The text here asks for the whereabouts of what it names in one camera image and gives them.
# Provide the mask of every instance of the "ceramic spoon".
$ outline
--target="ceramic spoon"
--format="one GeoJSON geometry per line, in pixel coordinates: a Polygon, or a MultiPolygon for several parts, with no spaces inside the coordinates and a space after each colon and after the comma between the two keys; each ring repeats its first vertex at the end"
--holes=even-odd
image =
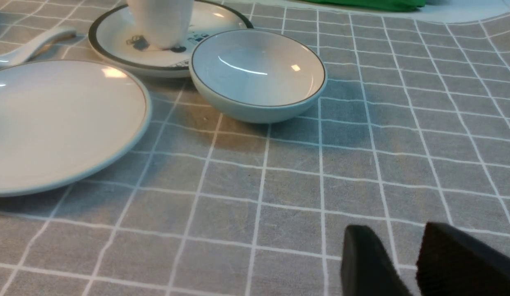
{"type": "Polygon", "coordinates": [[[21,45],[14,51],[0,55],[0,68],[19,65],[26,62],[48,42],[75,35],[76,29],[70,26],[61,26],[50,29],[32,39],[25,45],[21,45]]]}

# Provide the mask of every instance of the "black rim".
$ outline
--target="black rim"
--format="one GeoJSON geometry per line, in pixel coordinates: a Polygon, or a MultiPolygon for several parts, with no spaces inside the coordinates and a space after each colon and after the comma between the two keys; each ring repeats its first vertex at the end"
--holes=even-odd
{"type": "MultiPolygon", "coordinates": [[[[221,4],[218,4],[215,2],[207,1],[207,0],[195,0],[195,2],[203,2],[206,4],[215,5],[215,6],[219,6],[219,7],[223,8],[223,9],[226,9],[227,11],[230,11],[231,13],[234,13],[234,15],[238,16],[242,20],[242,22],[244,22],[244,24],[246,25],[246,27],[248,29],[254,28],[253,24],[251,23],[251,21],[249,21],[249,19],[247,17],[245,17],[242,13],[240,13],[230,7],[227,7],[225,5],[221,5],[221,4]]],[[[149,65],[138,64],[137,62],[130,62],[128,60],[124,60],[123,58],[118,58],[117,56],[109,53],[99,44],[99,42],[97,40],[97,36],[96,36],[97,29],[99,28],[99,25],[101,25],[101,23],[103,23],[103,21],[108,16],[119,11],[120,9],[126,8],[127,6],[128,5],[125,4],[125,5],[116,7],[113,10],[108,11],[108,12],[104,13],[103,15],[101,15],[101,17],[99,17],[92,23],[92,25],[89,29],[89,42],[90,42],[91,46],[93,47],[93,49],[95,49],[95,51],[99,52],[103,56],[106,56],[107,58],[110,58],[111,60],[113,60],[115,62],[119,62],[119,63],[121,63],[123,65],[127,65],[127,66],[132,66],[132,67],[136,67],[136,68],[140,68],[140,69],[160,70],[160,71],[188,71],[189,67],[159,67],[159,66],[149,66],[149,65]]]]}
{"type": "MultiPolygon", "coordinates": [[[[214,36],[218,36],[218,35],[222,35],[222,34],[225,34],[225,33],[228,33],[228,32],[236,32],[236,31],[239,31],[239,30],[229,30],[229,31],[226,31],[226,32],[219,32],[218,34],[215,34],[211,37],[214,37],[214,36]]],[[[308,99],[310,99],[311,97],[317,95],[323,88],[323,86],[326,84],[326,79],[328,78],[327,76],[327,72],[326,72],[326,67],[324,66],[324,63],[322,62],[321,58],[319,57],[319,55],[317,55],[315,52],[313,52],[313,50],[311,50],[309,47],[307,47],[306,45],[300,43],[299,41],[296,41],[295,39],[293,38],[290,38],[288,36],[285,36],[285,35],[281,35],[281,34],[277,34],[275,32],[268,32],[268,31],[264,31],[264,30],[253,30],[254,32],[264,32],[264,33],[268,33],[268,34],[273,34],[273,35],[277,35],[277,36],[281,36],[281,37],[285,37],[287,39],[290,39],[296,43],[299,43],[300,45],[302,45],[303,47],[307,48],[317,59],[318,61],[320,62],[321,66],[322,66],[322,69],[324,71],[324,78],[323,78],[323,81],[322,81],[322,84],[320,86],[320,88],[318,88],[318,90],[316,92],[314,92],[312,95],[310,95],[309,97],[305,98],[305,99],[302,99],[298,102],[295,102],[295,103],[291,103],[291,104],[286,104],[286,105],[276,105],[276,106],[260,106],[260,105],[254,105],[254,104],[249,104],[249,103],[244,103],[244,102],[240,102],[240,101],[236,101],[235,99],[231,99],[230,97],[226,97],[225,95],[223,94],[219,94],[218,92],[215,92],[215,90],[213,90],[213,88],[210,88],[202,79],[200,79],[200,76],[198,76],[198,73],[196,72],[196,70],[194,69],[193,67],[193,71],[194,71],[194,75],[196,75],[196,78],[198,78],[198,80],[200,80],[200,82],[202,82],[202,84],[204,86],[206,86],[206,88],[208,88],[209,90],[211,90],[212,92],[214,92],[215,94],[221,96],[221,97],[224,97],[228,100],[231,100],[231,101],[234,101],[234,102],[237,102],[239,104],[243,104],[243,105],[247,105],[247,106],[255,106],[255,107],[260,107],[260,108],[276,108],[276,107],[285,107],[285,106],[291,106],[291,105],[296,105],[296,104],[300,104],[300,103],[304,103],[305,101],[307,101],[308,99]]],[[[205,39],[205,40],[202,40],[202,42],[198,43],[198,45],[194,48],[193,50],[193,53],[195,53],[197,51],[197,49],[200,47],[200,45],[202,45],[205,41],[207,41],[208,39],[205,39]]],[[[194,65],[194,54],[191,56],[191,65],[194,65]]]]}

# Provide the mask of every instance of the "white saucer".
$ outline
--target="white saucer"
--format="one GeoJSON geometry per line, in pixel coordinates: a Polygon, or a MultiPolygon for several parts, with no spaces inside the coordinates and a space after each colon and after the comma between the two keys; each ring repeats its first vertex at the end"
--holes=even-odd
{"type": "Polygon", "coordinates": [[[214,2],[196,0],[182,52],[161,51],[148,45],[129,8],[123,5],[92,24],[89,41],[103,60],[122,69],[144,76],[181,78],[190,76],[189,59],[200,41],[219,32],[247,28],[253,25],[241,13],[214,2]]]}
{"type": "Polygon", "coordinates": [[[0,197],[98,172],[127,153],[150,120],[147,89],[116,68],[48,60],[0,70],[0,197]]]}

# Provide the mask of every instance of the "green cloth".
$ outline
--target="green cloth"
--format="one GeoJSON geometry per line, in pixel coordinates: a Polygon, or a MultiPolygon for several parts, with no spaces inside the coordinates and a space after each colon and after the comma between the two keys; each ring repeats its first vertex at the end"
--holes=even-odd
{"type": "Polygon", "coordinates": [[[425,0],[304,0],[306,2],[321,4],[338,4],[347,6],[360,6],[379,9],[383,11],[406,12],[414,11],[425,5],[425,0]]]}

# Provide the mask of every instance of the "white cup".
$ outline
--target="white cup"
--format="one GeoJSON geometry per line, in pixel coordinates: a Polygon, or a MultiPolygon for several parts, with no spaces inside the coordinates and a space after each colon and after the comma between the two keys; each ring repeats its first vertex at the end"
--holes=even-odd
{"type": "Polygon", "coordinates": [[[127,4],[136,26],[152,46],[170,49],[185,39],[194,0],[127,0],[127,4]]]}

